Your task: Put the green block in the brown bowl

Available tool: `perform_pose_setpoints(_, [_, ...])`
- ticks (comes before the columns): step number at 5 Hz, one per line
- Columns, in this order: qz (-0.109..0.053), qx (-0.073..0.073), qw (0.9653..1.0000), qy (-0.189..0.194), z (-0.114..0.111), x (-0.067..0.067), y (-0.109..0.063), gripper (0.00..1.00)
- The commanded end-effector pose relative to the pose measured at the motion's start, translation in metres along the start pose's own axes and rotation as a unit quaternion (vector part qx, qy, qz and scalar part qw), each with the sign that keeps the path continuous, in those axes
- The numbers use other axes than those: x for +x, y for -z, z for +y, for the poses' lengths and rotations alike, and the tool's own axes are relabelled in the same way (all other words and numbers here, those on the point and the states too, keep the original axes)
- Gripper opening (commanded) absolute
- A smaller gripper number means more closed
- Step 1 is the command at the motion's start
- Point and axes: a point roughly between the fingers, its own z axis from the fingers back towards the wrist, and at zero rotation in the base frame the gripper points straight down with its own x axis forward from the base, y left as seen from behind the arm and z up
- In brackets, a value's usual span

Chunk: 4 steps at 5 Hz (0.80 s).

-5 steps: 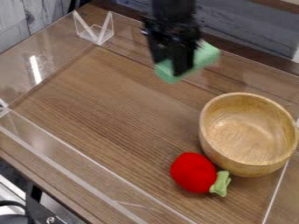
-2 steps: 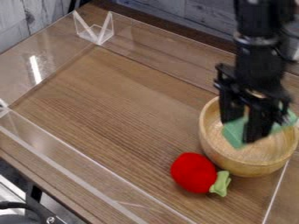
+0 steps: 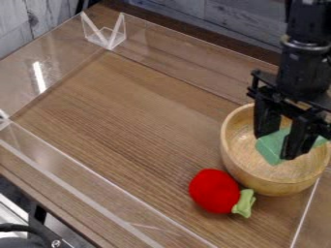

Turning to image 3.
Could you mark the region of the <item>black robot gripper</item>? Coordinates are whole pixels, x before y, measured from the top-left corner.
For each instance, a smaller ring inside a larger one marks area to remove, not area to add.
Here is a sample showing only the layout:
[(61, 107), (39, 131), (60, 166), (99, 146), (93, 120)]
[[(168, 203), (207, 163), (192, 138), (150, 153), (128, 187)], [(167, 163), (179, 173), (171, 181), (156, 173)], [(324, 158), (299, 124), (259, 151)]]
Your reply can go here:
[(294, 119), (280, 150), (280, 158), (294, 160), (311, 151), (318, 138), (311, 118), (331, 112), (331, 43), (284, 40), (282, 44), (278, 73), (254, 70), (247, 95), (255, 100), (256, 138), (279, 130), (282, 115)]

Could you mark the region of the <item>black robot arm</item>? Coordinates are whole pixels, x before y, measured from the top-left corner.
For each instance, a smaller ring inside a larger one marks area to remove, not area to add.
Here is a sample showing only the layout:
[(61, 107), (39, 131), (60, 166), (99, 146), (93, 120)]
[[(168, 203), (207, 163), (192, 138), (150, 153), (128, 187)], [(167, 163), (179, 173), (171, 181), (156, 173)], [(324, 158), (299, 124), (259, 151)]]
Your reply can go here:
[(276, 74), (252, 72), (256, 149), (271, 165), (331, 140), (331, 0), (286, 0)]

